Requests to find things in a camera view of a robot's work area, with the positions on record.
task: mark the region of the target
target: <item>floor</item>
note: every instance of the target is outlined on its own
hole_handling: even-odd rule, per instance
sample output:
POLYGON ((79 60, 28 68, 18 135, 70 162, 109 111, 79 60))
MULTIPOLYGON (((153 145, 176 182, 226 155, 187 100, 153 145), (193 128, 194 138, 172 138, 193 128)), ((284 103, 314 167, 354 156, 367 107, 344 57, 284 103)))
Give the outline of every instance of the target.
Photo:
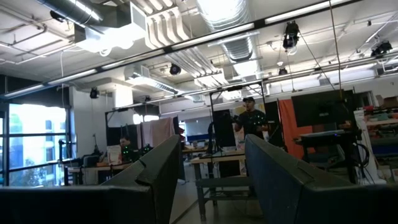
POLYGON ((172 224, 264 223, 258 201, 219 201, 216 207, 206 203, 206 222, 200 221, 193 166, 185 164, 187 182, 178 182, 170 216, 172 224))

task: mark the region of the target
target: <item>person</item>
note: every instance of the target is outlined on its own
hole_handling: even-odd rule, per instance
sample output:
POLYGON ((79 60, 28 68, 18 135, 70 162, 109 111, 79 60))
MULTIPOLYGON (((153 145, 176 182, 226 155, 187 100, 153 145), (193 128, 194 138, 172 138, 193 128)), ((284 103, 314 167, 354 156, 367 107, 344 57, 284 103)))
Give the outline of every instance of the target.
POLYGON ((129 147, 130 145, 131 145, 131 141, 130 141, 129 136, 122 136, 122 137, 120 138, 120 146, 121 146, 122 148, 124 148, 124 147, 129 147))
POLYGON ((247 134, 254 134, 257 137, 264 139, 263 131, 268 131, 268 127, 264 125, 266 114, 254 108, 256 102, 253 97, 243 99, 246 111, 239 115, 238 122, 234 125, 236 132, 243 128, 244 136, 247 134))
POLYGON ((120 138, 120 146, 122 150, 122 162, 136 162, 140 155, 137 149, 133 149, 129 136, 120 138))

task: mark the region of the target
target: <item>window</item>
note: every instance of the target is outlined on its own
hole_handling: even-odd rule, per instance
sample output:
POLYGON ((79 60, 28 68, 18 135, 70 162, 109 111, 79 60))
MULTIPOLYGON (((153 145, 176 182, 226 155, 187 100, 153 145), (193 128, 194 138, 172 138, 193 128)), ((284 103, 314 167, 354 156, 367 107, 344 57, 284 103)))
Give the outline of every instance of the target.
POLYGON ((65 136, 50 136, 54 141, 48 142, 48 136, 11 137, 10 139, 10 168, 29 167, 45 164, 47 161, 58 159, 59 150, 55 140, 65 139, 65 136))
POLYGON ((46 161, 48 162, 48 161, 53 161, 53 160, 55 160, 54 154, 55 154, 55 148, 54 148, 54 147, 47 147, 47 148, 45 149, 45 158, 46 158, 46 161))
POLYGON ((9 135, 6 139, 9 145, 9 185, 26 187, 62 185, 63 168, 54 164, 54 161, 60 156, 66 159, 67 154, 71 154, 67 153, 64 146, 60 155, 58 148, 58 141, 67 139, 67 111, 57 107, 10 104, 7 119, 9 119, 9 135))
POLYGON ((65 132, 64 129, 54 127, 54 124, 66 121, 67 112, 63 108, 10 104, 9 113, 10 134, 65 132))
POLYGON ((45 129, 48 131, 52 131, 52 122, 51 121, 45 121, 45 129))
POLYGON ((45 141, 54 142, 54 136, 46 136, 45 141))
POLYGON ((63 185, 63 169, 50 165, 35 169, 10 172, 10 186, 18 187, 51 187, 63 185))
POLYGON ((61 123, 60 123, 60 129, 61 129, 61 130, 66 130, 65 127, 66 127, 66 126, 65 126, 65 122, 61 122, 61 123))

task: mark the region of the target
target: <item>tree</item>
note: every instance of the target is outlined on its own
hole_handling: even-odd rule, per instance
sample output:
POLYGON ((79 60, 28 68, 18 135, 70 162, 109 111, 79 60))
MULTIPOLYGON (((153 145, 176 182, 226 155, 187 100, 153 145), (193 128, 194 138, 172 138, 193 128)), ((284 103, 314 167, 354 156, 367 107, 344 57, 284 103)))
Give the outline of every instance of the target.
MULTIPOLYGON (((31 159, 25 160, 25 166, 34 165, 35 163, 31 159)), ((43 167, 10 173, 10 186, 36 187, 39 185, 47 185, 43 167)))

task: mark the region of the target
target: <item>monitor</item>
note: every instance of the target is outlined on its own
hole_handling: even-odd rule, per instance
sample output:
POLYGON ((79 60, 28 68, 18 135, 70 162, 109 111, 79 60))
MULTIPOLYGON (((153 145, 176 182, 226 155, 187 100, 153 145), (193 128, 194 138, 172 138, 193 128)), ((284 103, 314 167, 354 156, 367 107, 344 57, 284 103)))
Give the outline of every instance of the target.
POLYGON ((343 99, 341 99, 340 91, 334 90, 293 96, 292 102, 297 127, 343 124, 354 118, 354 100, 351 90, 343 92, 343 99))
POLYGON ((219 147, 236 146, 235 133, 232 126, 234 121, 229 110, 214 111, 213 121, 217 145, 219 147))

